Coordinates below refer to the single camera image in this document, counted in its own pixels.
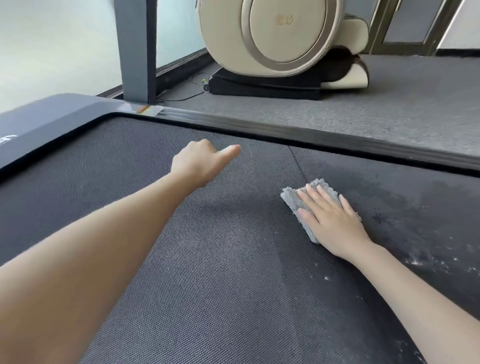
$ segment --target treadmill belt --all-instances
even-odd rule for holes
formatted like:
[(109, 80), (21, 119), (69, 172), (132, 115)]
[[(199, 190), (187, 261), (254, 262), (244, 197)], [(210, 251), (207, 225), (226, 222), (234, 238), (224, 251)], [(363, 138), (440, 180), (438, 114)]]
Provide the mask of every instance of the treadmill belt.
[(422, 363), (383, 299), (280, 198), (325, 178), (376, 242), (480, 318), (477, 178), (123, 117), (0, 184), (0, 264), (169, 172), (191, 140), (242, 146), (177, 209), (82, 363)]

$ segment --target massage chair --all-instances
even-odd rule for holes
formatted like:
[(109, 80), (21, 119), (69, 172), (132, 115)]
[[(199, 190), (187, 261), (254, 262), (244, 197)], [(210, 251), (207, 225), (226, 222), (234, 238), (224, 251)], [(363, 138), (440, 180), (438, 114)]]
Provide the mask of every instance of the massage chair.
[(197, 0), (206, 48), (222, 67), (213, 94), (321, 98), (322, 89), (366, 88), (358, 56), (368, 24), (344, 0)]

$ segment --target cleaning cloth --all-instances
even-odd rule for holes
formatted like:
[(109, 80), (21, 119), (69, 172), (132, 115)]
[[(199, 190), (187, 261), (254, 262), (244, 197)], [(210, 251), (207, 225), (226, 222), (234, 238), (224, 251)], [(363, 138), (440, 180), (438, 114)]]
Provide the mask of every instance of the cleaning cloth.
[[(335, 191), (333, 188), (331, 188), (328, 185), (328, 183), (325, 182), (323, 179), (321, 180), (317, 179), (310, 182), (310, 186), (312, 186), (314, 189), (316, 189), (318, 185), (322, 186), (325, 189), (325, 191), (327, 191), (328, 194), (333, 197), (333, 199), (335, 199), (336, 201), (338, 201), (338, 203), (340, 203), (340, 200), (338, 199), (338, 192)], [(300, 188), (300, 190), (306, 192), (305, 187)], [(311, 210), (303, 203), (302, 200), (300, 200), (297, 194), (297, 191), (298, 190), (294, 190), (293, 188), (287, 187), (283, 189), (283, 192), (280, 194), (280, 196), (283, 198), (283, 200), (288, 205), (288, 207), (290, 207), (290, 209), (293, 211), (298, 221), (300, 221), (303, 228), (306, 230), (310, 240), (315, 244), (319, 244), (317, 238), (315, 238), (315, 235), (313, 234), (313, 231), (307, 226), (307, 224), (301, 219), (299, 215), (299, 208), (303, 208), (307, 211), (311, 211)]]

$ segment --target gold logo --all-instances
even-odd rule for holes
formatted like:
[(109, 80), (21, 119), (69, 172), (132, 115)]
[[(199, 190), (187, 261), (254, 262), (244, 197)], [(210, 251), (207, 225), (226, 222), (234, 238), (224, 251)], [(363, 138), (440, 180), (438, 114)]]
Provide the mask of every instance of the gold logo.
[(276, 17), (277, 25), (290, 25), (293, 22), (293, 15), (278, 15)]

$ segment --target treadmill upright post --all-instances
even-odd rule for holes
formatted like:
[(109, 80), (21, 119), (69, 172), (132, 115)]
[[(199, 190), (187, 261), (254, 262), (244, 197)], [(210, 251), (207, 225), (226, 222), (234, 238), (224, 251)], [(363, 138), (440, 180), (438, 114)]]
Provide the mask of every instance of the treadmill upright post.
[(157, 0), (114, 0), (114, 6), (123, 98), (154, 104)]

